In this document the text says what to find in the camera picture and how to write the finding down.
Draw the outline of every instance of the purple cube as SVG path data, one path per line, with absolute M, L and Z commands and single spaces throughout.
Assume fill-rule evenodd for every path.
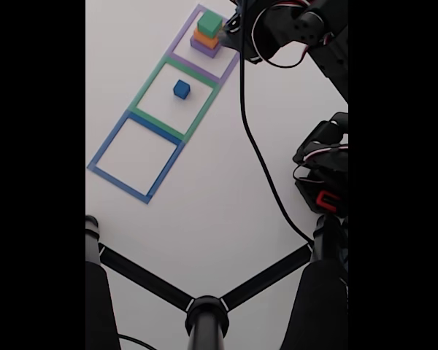
M 196 41 L 194 36 L 190 38 L 190 44 L 193 49 L 197 49 L 199 52 L 204 53 L 205 55 L 208 55 L 211 58 L 214 58 L 216 56 L 216 53 L 218 53 L 221 45 L 217 44 L 214 49 L 210 49 L 206 46 L 204 46 L 201 42 Z

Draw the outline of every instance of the purple square outline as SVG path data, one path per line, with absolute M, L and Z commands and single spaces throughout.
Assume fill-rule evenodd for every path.
M 179 55 L 174 54 L 174 50 L 177 47 L 180 40 L 185 36 L 188 28 L 190 28 L 191 24 L 195 20 L 196 16 L 202 11 L 205 12 L 208 9 L 204 7 L 203 5 L 196 5 L 196 8 L 191 13 L 190 17 L 188 17 L 187 21 L 183 25 L 183 27 L 178 32 L 177 36 L 175 37 L 174 41 L 169 45 L 169 48 L 166 51 L 166 55 L 168 55 L 170 58 L 184 64 L 185 66 L 193 69 L 194 71 L 197 71 L 198 73 L 204 75 L 206 78 L 212 80 L 213 82 L 216 82 L 220 85 L 223 85 L 224 82 L 226 82 L 229 75 L 231 75 L 232 71 L 235 68 L 235 65 L 239 61 L 239 53 L 237 52 L 235 56 L 231 59 L 231 62 L 228 64 L 227 69 L 222 74 L 222 77 L 216 77 L 214 74 L 209 73 L 208 71 L 204 70 L 201 67 L 198 67 L 196 64 L 191 63 L 190 61 L 187 61 L 184 58 L 181 58 Z

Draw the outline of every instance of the blue square outline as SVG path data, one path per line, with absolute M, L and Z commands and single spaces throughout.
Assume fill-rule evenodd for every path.
M 159 135 L 160 137 L 166 139 L 167 141 L 170 141 L 171 143 L 177 146 L 173 151 L 173 153 L 171 154 L 166 165 L 163 167 L 160 174 L 154 181 L 153 185 L 151 186 L 149 191 L 147 191 L 147 195 L 143 195 L 141 192 L 135 190 L 133 187 L 128 186 L 127 184 L 121 182 L 119 179 L 116 179 L 112 175 L 108 174 L 106 171 L 103 171 L 102 169 L 97 167 L 97 163 L 100 161 L 102 155 L 104 155 L 105 151 L 107 151 L 107 148 L 109 148 L 110 144 L 117 136 L 118 131 L 120 131 L 120 129 L 123 127 L 123 125 L 128 119 L 137 122 L 141 126 L 144 126 L 146 129 L 154 132 L 155 134 Z M 117 186 L 118 188 L 125 191 L 129 195 L 133 195 L 141 202 L 148 204 L 151 198 L 154 196 L 155 192 L 158 190 L 159 186 L 161 186 L 162 181 L 169 173 L 170 168 L 174 165 L 176 159 L 178 158 L 179 154 L 182 152 L 184 146 L 185 143 L 179 140 L 178 138 L 176 138 L 175 136 L 173 136 L 172 134 L 167 133 L 163 129 L 159 128 L 157 125 L 148 122 L 147 120 L 141 118 L 140 116 L 134 114 L 133 112 L 126 110 L 123 113 L 122 117 L 120 117 L 120 119 L 118 120 L 117 124 L 115 124 L 115 127 L 112 129 L 112 131 L 110 131 L 110 134 L 105 139 L 104 143 L 99 147 L 99 150 L 96 152 L 93 159 L 88 164 L 87 169 L 99 175 L 101 178 L 107 180 L 111 184 Z

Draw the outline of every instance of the black tripod leg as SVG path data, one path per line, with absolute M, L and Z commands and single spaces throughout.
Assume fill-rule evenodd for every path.
M 85 350 L 120 350 L 109 282 L 99 259 L 99 229 L 86 216 L 86 347 Z
M 348 349 L 348 274 L 339 258 L 339 230 L 336 218 L 318 220 L 281 350 Z

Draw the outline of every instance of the white wire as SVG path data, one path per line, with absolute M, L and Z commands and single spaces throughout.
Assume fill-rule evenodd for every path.
M 323 180 L 310 180 L 310 179 L 306 179 L 304 177 L 299 177 L 298 180 L 303 181 L 303 182 L 312 182 L 313 184 L 324 184 Z
M 310 5 L 310 4 L 307 2 L 307 0 L 301 0 L 301 1 L 305 2 L 307 5 Z M 302 8 L 302 9 L 304 8 L 302 5 L 297 5 L 297 4 L 274 4 L 274 5 L 272 5 L 271 7 L 266 7 L 266 8 L 264 8 L 264 9 L 259 13 L 258 17 L 256 17 L 256 19 L 255 19 L 255 22 L 254 22 L 254 24 L 253 24 L 253 27 L 251 28 L 251 42 L 253 43 L 253 48 L 255 49 L 256 54 L 257 54 L 257 55 L 258 55 L 263 61 L 266 61 L 266 60 L 263 58 L 263 56 L 261 56 L 260 52 L 258 51 L 258 48 L 256 47 L 256 43 L 255 43 L 255 27 L 256 27 L 256 23 L 258 23 L 258 21 L 259 21 L 261 15 L 264 14 L 264 12 L 265 12 L 266 10 L 271 9 L 271 8 L 273 8 L 273 7 L 276 7 L 276 6 L 284 6 L 284 7 L 300 7 L 300 8 Z
M 324 34 L 323 45 L 327 45 L 329 42 L 329 38 L 332 36 L 333 36 L 333 34 L 331 32 Z
M 329 152 L 332 149 L 333 148 L 321 148 L 321 149 L 317 149 L 317 150 L 315 150 L 313 152 L 310 152 L 308 155 L 306 155 L 304 157 L 303 161 L 306 162 L 308 158 L 310 158 L 310 157 L 312 157 L 314 155 L 320 154 L 320 153 Z M 349 146 L 348 145 L 347 146 L 339 146 L 339 147 L 335 147 L 335 149 L 349 149 Z

